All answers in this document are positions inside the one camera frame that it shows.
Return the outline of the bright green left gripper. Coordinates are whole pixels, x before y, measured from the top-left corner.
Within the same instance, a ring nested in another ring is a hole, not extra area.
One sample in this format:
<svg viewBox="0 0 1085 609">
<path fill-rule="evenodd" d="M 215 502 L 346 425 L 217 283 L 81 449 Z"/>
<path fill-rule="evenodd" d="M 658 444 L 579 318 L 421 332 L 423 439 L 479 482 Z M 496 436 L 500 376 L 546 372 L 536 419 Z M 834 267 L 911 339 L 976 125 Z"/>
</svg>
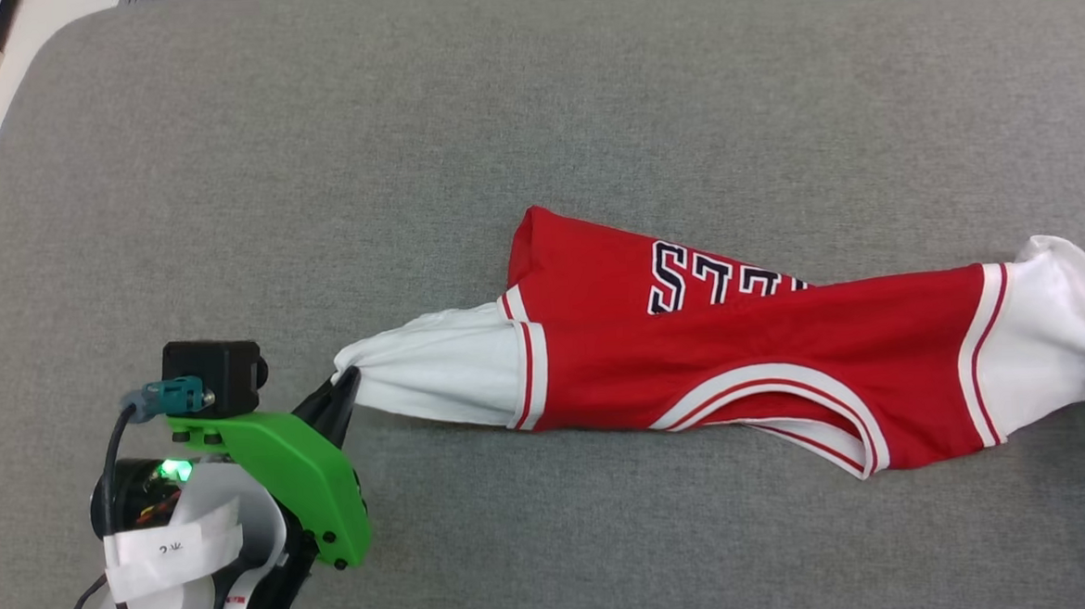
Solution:
<svg viewBox="0 0 1085 609">
<path fill-rule="evenodd" d="M 360 480 L 342 453 L 361 375 L 354 365 L 314 390 L 290 413 L 244 413 L 226 419 L 170 416 L 189 449 L 229 456 L 275 502 L 312 532 L 318 559 L 336 569 L 363 563 L 372 541 Z"/>
</svg>

